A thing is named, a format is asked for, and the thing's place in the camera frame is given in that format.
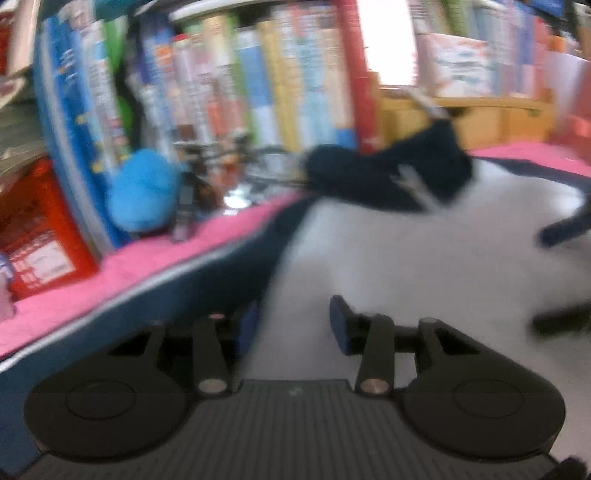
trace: red box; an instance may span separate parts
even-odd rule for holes
[[[16,300],[98,271],[47,158],[0,194],[0,254],[8,258]]]

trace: metal screw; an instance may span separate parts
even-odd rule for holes
[[[384,395],[390,388],[388,382],[380,378],[368,378],[360,385],[361,391],[368,395]]]
[[[197,387],[199,391],[207,395],[218,395],[226,391],[228,383],[221,378],[206,378],[201,380]]]

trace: blue plush toy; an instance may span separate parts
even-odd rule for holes
[[[114,224],[129,233],[168,225],[177,203],[180,172],[153,150],[139,150],[123,164],[107,194]]]

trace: round black pad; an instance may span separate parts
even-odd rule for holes
[[[411,382],[403,405],[428,440],[481,459],[546,451],[565,416],[552,384],[493,352],[438,359]]]
[[[25,402],[25,422],[45,452],[76,459],[128,456],[178,426],[186,395],[139,358],[101,356],[51,376]]]

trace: pink carpet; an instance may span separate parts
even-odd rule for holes
[[[515,158],[529,160],[543,167],[591,177],[591,166],[570,149],[543,143],[519,142],[511,145],[484,148],[471,152],[475,157]]]
[[[544,167],[591,177],[591,166],[563,148],[546,144],[521,142],[476,150],[472,154],[530,160]],[[209,220],[193,239],[183,244],[171,244],[165,237],[133,243],[106,258],[95,277],[18,302],[17,315],[0,322],[0,358],[84,316],[151,275],[254,233],[292,199]]]

